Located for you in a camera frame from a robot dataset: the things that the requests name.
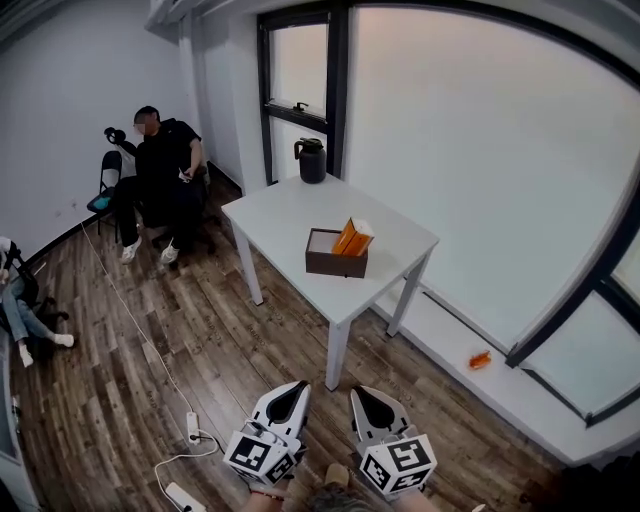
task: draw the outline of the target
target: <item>white table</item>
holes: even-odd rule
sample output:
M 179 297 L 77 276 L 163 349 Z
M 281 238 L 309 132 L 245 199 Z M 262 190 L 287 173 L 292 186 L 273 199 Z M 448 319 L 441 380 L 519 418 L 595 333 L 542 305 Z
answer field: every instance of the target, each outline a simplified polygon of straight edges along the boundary
M 253 301 L 261 304 L 262 293 L 249 242 L 329 320 L 325 384 L 330 390 L 340 381 L 351 321 L 408 273 L 387 330 L 395 335 L 438 243 L 434 234 L 330 175 L 317 185 L 290 178 L 229 203 L 222 211 L 231 220 Z M 349 217 L 366 220 L 375 234 L 364 279 L 308 274 L 305 248 L 310 229 L 341 230 Z

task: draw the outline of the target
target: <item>hand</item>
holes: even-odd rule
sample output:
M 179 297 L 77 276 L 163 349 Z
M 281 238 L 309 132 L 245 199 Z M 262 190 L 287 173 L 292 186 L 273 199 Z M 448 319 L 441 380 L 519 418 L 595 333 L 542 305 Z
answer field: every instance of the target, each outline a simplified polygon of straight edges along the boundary
M 184 171 L 182 174 L 184 174 L 187 178 L 189 178 L 190 180 L 193 179 L 193 177 L 196 175 L 196 169 L 194 169 L 193 167 L 189 167 L 186 171 Z

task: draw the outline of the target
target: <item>white cable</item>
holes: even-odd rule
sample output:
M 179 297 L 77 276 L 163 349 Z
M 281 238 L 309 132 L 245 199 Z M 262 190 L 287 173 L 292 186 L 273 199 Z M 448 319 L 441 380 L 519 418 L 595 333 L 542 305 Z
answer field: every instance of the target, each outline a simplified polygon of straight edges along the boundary
M 175 501 L 173 501 L 171 499 L 171 496 L 169 496 L 167 494 L 167 492 L 164 490 L 164 487 L 162 486 L 162 483 L 160 482 L 160 475 L 158 475 L 158 468 L 160 466 L 164 466 L 165 464 L 169 464 L 169 462 L 173 462 L 174 460 L 177 459 L 197 459 L 198 457 L 206 457 L 207 455 L 213 455 L 214 453 L 216 453 L 219 449 L 220 449 L 220 443 L 218 442 L 218 440 L 213 437 L 211 434 L 209 434 L 209 432 L 206 432 L 202 429 L 198 429 L 198 432 L 202 432 L 204 434 L 207 434 L 211 440 L 216 444 L 216 447 L 211 450 L 210 452 L 206 452 L 206 453 L 200 453 L 200 454 L 186 454 L 186 455 L 176 455 L 175 457 L 171 457 L 168 460 L 165 460 L 163 462 L 160 462 L 158 464 L 156 464 L 156 466 L 153 468 L 153 472 L 156 474 L 156 480 L 158 480 L 158 486 L 160 487 L 160 490 L 162 491 L 162 494 L 164 494 L 166 496 L 166 498 L 171 502 L 171 504 L 176 507 L 180 512 L 183 512 L 183 510 L 176 504 Z
M 180 388 L 178 387 L 178 384 L 176 383 L 176 381 L 173 380 L 173 377 L 171 377 L 171 373 L 169 372 L 169 369 L 167 368 L 167 365 L 164 363 L 164 360 L 162 359 L 162 356 L 160 355 L 160 352 L 158 352 L 158 350 L 156 349 L 155 345 L 149 340 L 149 338 L 147 338 L 147 335 L 144 333 L 144 331 L 142 330 L 142 328 L 140 327 L 140 325 L 136 321 L 135 317 L 131 313 L 131 310 L 129 309 L 129 306 L 127 306 L 127 303 L 124 301 L 124 299 L 120 295 L 120 292 L 118 292 L 118 288 L 116 288 L 116 285 L 114 284 L 113 280 L 111 279 L 111 276 L 109 275 L 109 272 L 107 272 L 107 269 L 105 268 L 104 264 L 102 263 L 102 260 L 100 259 L 100 256 L 98 255 L 98 251 L 96 251 L 96 248 L 91 243 L 91 239 L 89 238 L 89 235 L 87 234 L 87 231 L 84 229 L 84 224 L 81 222 L 80 225 L 82 226 L 82 231 L 84 232 L 84 236 L 87 238 L 87 241 L 89 242 L 89 245 L 91 246 L 91 249 L 93 250 L 93 254 L 95 254 L 96 258 L 98 259 L 98 263 L 100 263 L 100 266 L 102 267 L 102 271 L 104 272 L 105 276 L 107 276 L 107 280 L 109 281 L 109 284 L 111 285 L 113 290 L 116 292 L 116 295 L 118 296 L 118 299 L 120 299 L 120 302 L 122 302 L 122 305 L 124 306 L 124 309 L 127 310 L 127 313 L 131 317 L 131 320 L 133 320 L 133 323 L 135 324 L 136 328 L 138 329 L 138 331 L 140 332 L 142 337 L 146 340 L 146 342 L 149 344 L 149 346 L 151 346 L 151 348 L 155 351 L 155 353 L 158 354 L 158 357 L 160 358 L 160 362 L 162 363 L 162 366 L 164 367 L 165 371 L 167 372 L 167 375 L 169 377 L 169 380 L 171 381 L 171 384 L 173 384 L 173 387 L 176 388 L 176 391 L 178 393 L 180 393 L 180 396 L 182 397 L 182 399 L 185 401 L 185 403 L 189 407 L 189 412 L 194 412 L 193 411 L 193 407 L 191 406 L 191 403 L 189 402 L 189 400 L 187 400 L 187 397 L 184 396 L 184 393 L 180 390 Z M 169 464 L 169 462 L 173 462 L 174 460 L 177 460 L 177 459 L 183 459 L 183 458 L 184 459 L 196 459 L 198 457 L 205 457 L 207 455 L 213 455 L 214 453 L 216 453 L 220 449 L 220 442 L 214 436 L 209 434 L 209 432 L 207 432 L 205 430 L 202 430 L 202 429 L 198 429 L 198 432 L 202 432 L 203 434 L 206 434 L 215 443 L 215 448 L 213 450 L 211 450 L 211 451 L 209 451 L 207 453 L 201 453 L 199 455 L 192 455 L 192 454 L 189 454 L 189 455 L 176 455 L 175 457 L 172 457 L 169 460 L 165 460 L 163 462 L 160 462 L 160 463 L 156 464 L 155 468 L 153 469 L 154 473 L 156 474 L 156 480 L 158 481 L 158 486 L 160 487 L 160 490 L 162 491 L 162 494 L 164 494 L 165 497 L 169 500 L 169 502 L 174 507 L 176 507 L 178 510 L 180 510 L 180 512 L 183 512 L 182 509 L 176 504 L 175 501 L 173 501 L 171 499 L 171 497 L 164 490 L 164 487 L 162 486 L 162 483 L 160 482 L 160 476 L 158 475 L 158 468 L 160 466 L 164 466 L 165 464 Z
M 153 343 L 151 343 L 151 341 L 149 341 L 149 338 L 147 338 L 147 335 L 141 329 L 141 327 L 138 324 L 137 320 L 135 319 L 135 317 L 133 316 L 133 314 L 129 310 L 129 306 L 127 306 L 127 303 L 120 296 L 120 292 L 116 288 L 116 285 L 113 283 L 113 280 L 111 279 L 111 276 L 109 275 L 109 272 L 107 272 L 107 269 L 103 265 L 102 260 L 100 259 L 100 256 L 98 255 L 98 251 L 96 251 L 96 248 L 91 243 L 91 239 L 89 238 L 89 235 L 87 234 L 86 229 L 84 229 L 84 223 L 81 222 L 80 225 L 82 226 L 82 231 L 84 232 L 84 236 L 87 237 L 87 241 L 89 242 L 89 245 L 91 246 L 91 249 L 93 250 L 93 254 L 96 255 L 96 258 L 98 259 L 98 263 L 100 263 L 100 266 L 102 267 L 102 271 L 104 272 L 104 275 L 107 276 L 107 280 L 109 281 L 109 284 L 111 285 L 111 287 L 116 292 L 116 295 L 120 299 L 120 302 L 122 302 L 122 305 L 124 306 L 124 309 L 126 309 L 127 313 L 129 313 L 129 316 L 131 317 L 131 320 L 133 320 L 133 323 L 136 325 L 136 328 L 138 329 L 138 331 L 140 331 L 140 334 L 142 334 L 142 337 L 151 346 L 151 348 L 155 351 L 155 353 L 158 354 L 158 357 L 160 358 L 160 362 L 162 363 L 162 366 L 164 366 L 164 370 L 167 372 L 167 375 L 169 376 L 169 380 L 171 381 L 171 384 L 173 384 L 173 387 L 176 388 L 176 391 L 178 393 L 180 393 L 180 396 L 182 397 L 182 399 L 185 401 L 185 403 L 189 407 L 189 412 L 193 412 L 193 407 L 191 407 L 191 404 L 189 403 L 189 400 L 187 400 L 187 397 L 184 396 L 184 393 L 182 391 L 180 391 L 180 388 L 178 387 L 178 384 L 176 384 L 176 381 L 173 380 L 173 377 L 171 377 L 171 372 L 169 372 L 169 368 L 167 368 L 167 365 L 164 364 L 164 359 L 162 359 L 162 356 L 160 355 L 160 352 L 158 352 L 158 349 L 156 349 L 155 345 Z

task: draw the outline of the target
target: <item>windowsill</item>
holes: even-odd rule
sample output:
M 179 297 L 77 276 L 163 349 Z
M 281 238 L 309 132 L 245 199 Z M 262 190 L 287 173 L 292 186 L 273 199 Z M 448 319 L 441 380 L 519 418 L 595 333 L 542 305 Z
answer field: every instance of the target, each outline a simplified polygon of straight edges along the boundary
M 373 309 L 389 319 L 402 285 L 385 294 Z M 640 401 L 589 429 L 584 420 L 505 356 L 422 293 L 416 293 L 400 332 L 506 421 L 569 465 L 578 465 L 640 437 Z M 469 358 L 491 350 L 492 363 L 467 367 Z

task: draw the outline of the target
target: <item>hair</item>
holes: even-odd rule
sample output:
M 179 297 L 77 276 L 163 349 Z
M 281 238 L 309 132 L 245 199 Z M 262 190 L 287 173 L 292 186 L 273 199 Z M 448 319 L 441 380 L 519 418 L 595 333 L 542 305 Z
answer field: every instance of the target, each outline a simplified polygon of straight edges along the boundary
M 140 110 L 136 112 L 136 115 L 133 116 L 133 122 L 136 124 L 141 124 L 142 122 L 144 122 L 144 119 L 142 119 L 142 116 L 148 116 L 151 114 L 155 114 L 156 117 L 158 118 L 158 121 L 160 121 L 160 112 L 158 112 L 157 109 L 147 105 L 146 107 L 142 107 Z

